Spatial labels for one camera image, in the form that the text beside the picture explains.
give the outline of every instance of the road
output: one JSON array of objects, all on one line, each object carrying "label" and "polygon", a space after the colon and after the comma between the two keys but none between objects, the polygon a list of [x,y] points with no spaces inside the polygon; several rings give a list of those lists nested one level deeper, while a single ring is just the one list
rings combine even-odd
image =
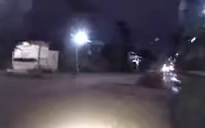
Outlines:
[{"label": "road", "polygon": [[170,128],[164,90],[137,86],[138,77],[0,72],[0,128]]}]

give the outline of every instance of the white truck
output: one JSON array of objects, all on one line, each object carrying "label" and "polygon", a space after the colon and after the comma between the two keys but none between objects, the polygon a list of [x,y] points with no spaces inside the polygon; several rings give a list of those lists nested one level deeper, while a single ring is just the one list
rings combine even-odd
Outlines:
[{"label": "white truck", "polygon": [[20,42],[12,53],[12,66],[8,73],[56,72],[58,51],[52,51],[44,41]]}]

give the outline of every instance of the sidewalk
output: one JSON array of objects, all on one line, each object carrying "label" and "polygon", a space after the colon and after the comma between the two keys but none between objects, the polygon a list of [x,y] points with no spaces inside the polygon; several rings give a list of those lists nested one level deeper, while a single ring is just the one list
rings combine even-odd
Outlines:
[{"label": "sidewalk", "polygon": [[205,71],[188,71],[188,73],[205,76]]}]

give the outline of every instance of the night sky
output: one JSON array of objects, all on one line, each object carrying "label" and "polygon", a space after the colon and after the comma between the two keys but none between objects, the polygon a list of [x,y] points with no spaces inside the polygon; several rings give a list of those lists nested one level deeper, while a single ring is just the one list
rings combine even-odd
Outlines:
[{"label": "night sky", "polygon": [[95,38],[104,42],[116,38],[115,23],[125,21],[137,46],[149,46],[158,36],[158,47],[168,47],[172,33],[177,31],[178,1],[0,0],[0,33],[11,34],[12,30],[19,39],[61,40],[73,19],[81,16],[93,24]]}]

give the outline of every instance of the lamp post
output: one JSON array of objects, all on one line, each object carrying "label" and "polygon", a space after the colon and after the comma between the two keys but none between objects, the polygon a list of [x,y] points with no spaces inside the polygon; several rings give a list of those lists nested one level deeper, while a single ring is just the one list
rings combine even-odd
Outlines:
[{"label": "lamp post", "polygon": [[89,42],[88,33],[85,30],[79,30],[71,35],[72,42],[75,44],[75,62],[76,62],[76,73],[79,72],[79,48]]}]

